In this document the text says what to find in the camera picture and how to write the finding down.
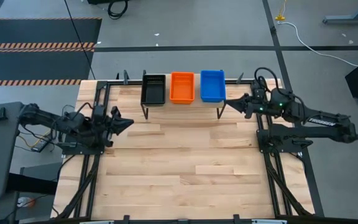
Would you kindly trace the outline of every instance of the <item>concrete floor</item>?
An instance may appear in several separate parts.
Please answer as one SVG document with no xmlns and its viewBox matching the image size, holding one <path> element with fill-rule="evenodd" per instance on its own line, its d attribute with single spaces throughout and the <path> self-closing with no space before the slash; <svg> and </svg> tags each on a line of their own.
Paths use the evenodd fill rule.
<svg viewBox="0 0 358 224">
<path fill-rule="evenodd" d="M 106 4 L 98 7 L 80 0 L 67 1 L 73 17 L 103 18 L 98 47 L 273 45 L 264 7 L 258 0 L 131 0 L 127 14 L 118 21 L 110 20 L 106 11 L 99 8 L 107 7 Z M 282 1 L 268 2 L 275 17 Z M 352 14 L 357 8 L 358 1 L 354 0 L 288 1 L 285 16 L 298 26 L 307 44 L 358 45 L 358 26 L 321 23 L 324 15 Z M 0 17 L 68 17 L 68 14 L 63 0 L 5 0 Z M 300 45 L 292 27 L 278 26 L 277 33 L 281 45 Z M 328 53 L 358 63 L 356 51 Z M 283 55 L 293 90 L 306 105 L 349 114 L 358 131 L 358 106 L 344 81 L 354 67 L 309 51 Z M 223 69 L 227 78 L 237 78 L 242 72 L 244 78 L 251 78 L 259 66 L 270 67 L 281 77 L 275 52 L 269 51 L 98 52 L 92 66 L 99 79 L 113 79 L 124 69 L 131 78 L 140 78 L 143 69 L 150 73 Z M 77 93 L 77 86 L 0 87 L 0 103 L 33 102 L 60 114 L 64 105 L 75 103 Z M 33 130 L 46 131 L 42 127 Z M 24 146 L 19 139 L 17 145 Z M 16 149 L 11 171 L 61 161 L 60 153 L 59 149 L 41 154 Z M 310 154 L 325 215 L 358 218 L 358 141 L 338 144 L 315 140 Z"/>
</svg>

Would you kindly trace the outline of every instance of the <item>wooden tabletop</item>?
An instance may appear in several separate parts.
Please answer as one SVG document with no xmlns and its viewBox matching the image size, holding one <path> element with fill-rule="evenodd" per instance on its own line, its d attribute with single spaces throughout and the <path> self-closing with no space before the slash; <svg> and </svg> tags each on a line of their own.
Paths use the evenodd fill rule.
<svg viewBox="0 0 358 224">
<path fill-rule="evenodd" d="M 273 80 L 267 82 L 274 88 Z M 96 81 L 81 82 L 76 109 L 93 103 L 95 88 Z M 250 92 L 249 85 L 226 85 L 227 99 L 244 92 Z M 171 105 L 150 108 L 146 120 L 140 107 L 140 85 L 113 86 L 110 93 L 109 110 L 118 106 L 122 117 L 135 123 L 114 136 L 113 147 L 101 156 L 93 220 L 122 220 L 124 215 L 133 220 L 227 219 L 233 214 L 274 217 L 255 116 L 244 119 L 244 114 L 227 106 L 218 120 L 215 108 Z M 91 115 L 88 108 L 81 112 Z M 273 122 L 291 125 L 281 118 Z M 281 158 L 288 188 L 313 213 L 303 164 L 286 153 Z M 76 156 L 60 173 L 54 201 L 59 212 L 78 189 L 82 162 L 83 156 Z M 86 192 L 82 215 L 87 198 Z"/>
</svg>

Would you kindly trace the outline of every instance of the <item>plastic bin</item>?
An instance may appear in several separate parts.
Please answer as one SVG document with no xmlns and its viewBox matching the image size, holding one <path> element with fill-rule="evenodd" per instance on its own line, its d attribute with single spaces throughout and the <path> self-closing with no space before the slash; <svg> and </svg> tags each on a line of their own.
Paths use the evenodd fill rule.
<svg viewBox="0 0 358 224">
<path fill-rule="evenodd" d="M 165 103 L 165 75 L 144 75 L 140 102 L 147 106 Z"/>
<path fill-rule="evenodd" d="M 195 84 L 193 72 L 172 72 L 169 99 L 175 104 L 190 104 L 194 101 Z"/>
<path fill-rule="evenodd" d="M 223 71 L 201 71 L 201 99 L 203 102 L 212 103 L 219 103 L 226 99 L 226 84 Z"/>
</svg>

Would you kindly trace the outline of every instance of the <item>black bin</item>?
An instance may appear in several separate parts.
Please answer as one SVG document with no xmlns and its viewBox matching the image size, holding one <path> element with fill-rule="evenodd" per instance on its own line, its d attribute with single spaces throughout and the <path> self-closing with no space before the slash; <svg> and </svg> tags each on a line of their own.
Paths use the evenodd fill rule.
<svg viewBox="0 0 358 224">
<path fill-rule="evenodd" d="M 144 75 L 140 102 L 146 106 L 162 106 L 165 103 L 165 75 Z"/>
</svg>

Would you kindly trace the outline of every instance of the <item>orange bin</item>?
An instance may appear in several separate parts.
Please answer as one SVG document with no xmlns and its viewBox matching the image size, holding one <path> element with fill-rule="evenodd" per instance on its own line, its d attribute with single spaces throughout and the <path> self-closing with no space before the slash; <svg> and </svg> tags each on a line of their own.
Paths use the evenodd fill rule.
<svg viewBox="0 0 358 224">
<path fill-rule="evenodd" d="M 169 99 L 175 104 L 190 104 L 194 101 L 195 84 L 193 72 L 172 72 Z"/>
</svg>

